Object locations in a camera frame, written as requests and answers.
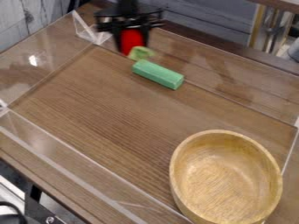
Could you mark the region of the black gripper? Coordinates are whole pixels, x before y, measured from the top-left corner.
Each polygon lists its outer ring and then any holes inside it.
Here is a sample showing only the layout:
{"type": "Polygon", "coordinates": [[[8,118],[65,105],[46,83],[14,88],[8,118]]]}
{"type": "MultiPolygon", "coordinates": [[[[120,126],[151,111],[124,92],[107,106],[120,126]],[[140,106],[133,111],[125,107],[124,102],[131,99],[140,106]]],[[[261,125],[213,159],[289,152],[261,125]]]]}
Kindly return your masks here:
{"type": "Polygon", "coordinates": [[[141,4],[131,15],[119,12],[116,6],[111,6],[93,13],[96,29],[99,32],[111,32],[116,49],[121,53],[121,29],[140,28],[144,46],[148,46],[149,29],[164,24],[164,10],[159,7],[141,4]]]}

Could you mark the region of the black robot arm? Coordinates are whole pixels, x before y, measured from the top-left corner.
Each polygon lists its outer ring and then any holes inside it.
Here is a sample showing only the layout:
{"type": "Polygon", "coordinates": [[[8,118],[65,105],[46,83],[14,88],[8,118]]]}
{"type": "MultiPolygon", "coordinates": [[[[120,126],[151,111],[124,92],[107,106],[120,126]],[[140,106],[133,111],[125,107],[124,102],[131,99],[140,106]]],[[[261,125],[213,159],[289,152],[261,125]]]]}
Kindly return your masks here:
{"type": "Polygon", "coordinates": [[[93,13],[97,32],[109,32],[116,49],[128,55],[136,46],[148,46],[149,31],[164,25],[164,10],[139,0],[117,0],[93,13]]]}

